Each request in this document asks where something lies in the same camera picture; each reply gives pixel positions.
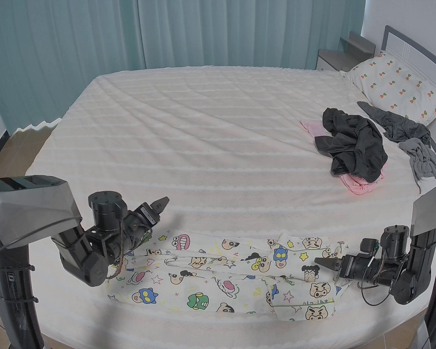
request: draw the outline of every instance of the bed sheet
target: bed sheet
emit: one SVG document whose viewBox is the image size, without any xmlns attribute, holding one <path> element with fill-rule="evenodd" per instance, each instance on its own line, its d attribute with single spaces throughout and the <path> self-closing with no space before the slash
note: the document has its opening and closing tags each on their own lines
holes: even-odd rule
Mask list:
<svg viewBox="0 0 436 349">
<path fill-rule="evenodd" d="M 330 173 L 299 123 L 326 107 L 366 114 L 340 73 L 262 67 L 183 67 L 102 75 L 68 110 L 28 174 L 67 180 L 92 226 L 87 196 L 119 191 L 129 208 L 169 196 L 153 240 L 171 229 L 217 236 L 348 239 L 409 225 L 419 188 L 409 158 L 383 139 L 385 178 L 357 196 Z M 351 348 L 424 309 L 427 292 L 401 306 L 367 306 L 352 286 L 336 315 L 281 322 L 264 314 L 155 312 L 113 301 L 64 271 L 50 239 L 30 245 L 42 332 L 86 348 Z M 368 291 L 379 301 L 386 288 Z"/>
</svg>

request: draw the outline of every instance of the teal curtain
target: teal curtain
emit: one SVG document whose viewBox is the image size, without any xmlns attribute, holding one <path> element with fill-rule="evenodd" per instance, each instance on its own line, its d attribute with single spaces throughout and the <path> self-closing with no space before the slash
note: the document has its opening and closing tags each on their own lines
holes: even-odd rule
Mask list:
<svg viewBox="0 0 436 349">
<path fill-rule="evenodd" d="M 8 131 L 62 117 L 100 74 L 241 65 L 315 68 L 360 34 L 365 0 L 0 0 Z"/>
</svg>

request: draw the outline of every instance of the gray nightstand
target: gray nightstand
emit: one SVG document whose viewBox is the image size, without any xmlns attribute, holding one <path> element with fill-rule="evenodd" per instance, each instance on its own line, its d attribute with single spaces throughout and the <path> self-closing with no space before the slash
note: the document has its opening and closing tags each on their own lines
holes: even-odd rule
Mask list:
<svg viewBox="0 0 436 349">
<path fill-rule="evenodd" d="M 351 31 L 348 39 L 341 38 L 341 42 L 345 52 L 327 49 L 318 51 L 317 70 L 350 71 L 375 54 L 375 44 L 355 32 Z"/>
</svg>

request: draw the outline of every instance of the clothing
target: clothing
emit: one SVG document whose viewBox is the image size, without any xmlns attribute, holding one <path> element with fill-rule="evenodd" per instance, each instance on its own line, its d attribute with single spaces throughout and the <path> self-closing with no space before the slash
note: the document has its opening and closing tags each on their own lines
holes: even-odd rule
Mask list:
<svg viewBox="0 0 436 349">
<path fill-rule="evenodd" d="M 301 120 L 300 124 L 308 131 L 313 139 L 317 136 L 328 136 L 329 133 L 323 126 L 320 120 Z M 346 173 L 338 176 L 342 183 L 355 195 L 362 195 L 371 192 L 376 187 L 376 183 L 384 178 L 384 170 L 381 169 L 381 175 L 373 183 L 366 182 L 365 179 L 352 176 L 350 173 Z"/>
<path fill-rule="evenodd" d="M 107 282 L 108 297 L 168 312 L 275 314 L 283 321 L 317 320 L 336 311 L 351 281 L 315 264 L 342 257 L 344 242 L 299 238 L 224 239 L 171 230 L 124 258 Z"/>
<path fill-rule="evenodd" d="M 323 113 L 323 126 L 332 137 L 315 137 L 319 151 L 333 157 L 334 175 L 350 173 L 366 182 L 375 182 L 388 156 L 380 132 L 371 120 L 360 115 L 348 115 L 337 108 Z"/>
<path fill-rule="evenodd" d="M 386 130 L 384 135 L 390 141 L 399 143 L 415 137 L 420 139 L 425 145 L 430 146 L 430 130 L 423 124 L 416 123 L 396 113 L 375 108 L 367 102 L 358 101 L 357 104 L 372 120 Z"/>
<path fill-rule="evenodd" d="M 420 188 L 420 194 L 423 195 L 436 187 L 436 178 L 422 177 L 418 180 L 417 184 Z"/>
<path fill-rule="evenodd" d="M 422 177 L 436 178 L 436 153 L 418 138 L 410 138 L 398 146 L 410 156 L 413 177 L 418 185 Z"/>
</svg>

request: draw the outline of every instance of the pink fabric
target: pink fabric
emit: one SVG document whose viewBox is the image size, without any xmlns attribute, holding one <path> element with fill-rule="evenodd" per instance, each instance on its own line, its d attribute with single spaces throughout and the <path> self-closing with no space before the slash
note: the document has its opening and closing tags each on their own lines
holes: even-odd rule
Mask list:
<svg viewBox="0 0 436 349">
<path fill-rule="evenodd" d="M 331 134 L 325 129 L 323 123 L 320 120 L 301 120 L 300 124 L 306 131 L 312 136 L 313 139 L 317 136 L 331 136 Z M 381 169 L 381 175 L 373 183 L 368 183 L 364 178 L 352 176 L 350 173 L 339 175 L 338 177 L 342 183 L 355 195 L 362 195 L 369 193 L 376 187 L 376 183 L 384 178 L 384 167 Z"/>
</svg>

